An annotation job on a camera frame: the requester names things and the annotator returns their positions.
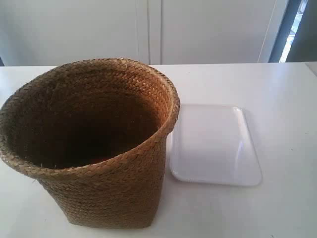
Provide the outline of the brown woven wicker basket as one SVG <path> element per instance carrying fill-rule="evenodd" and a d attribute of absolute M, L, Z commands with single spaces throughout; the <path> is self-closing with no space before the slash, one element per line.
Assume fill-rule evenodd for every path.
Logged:
<path fill-rule="evenodd" d="M 155 68 L 125 58 L 55 67 L 0 110 L 0 157 L 49 193 L 68 221 L 144 228 L 156 214 L 180 100 Z"/>

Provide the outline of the white rectangular plastic tray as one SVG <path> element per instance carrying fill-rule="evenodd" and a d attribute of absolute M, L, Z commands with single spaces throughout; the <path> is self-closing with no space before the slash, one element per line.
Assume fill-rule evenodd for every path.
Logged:
<path fill-rule="evenodd" d="M 245 114 L 236 106 L 181 105 L 169 167 L 183 182 L 256 186 L 263 179 Z"/>

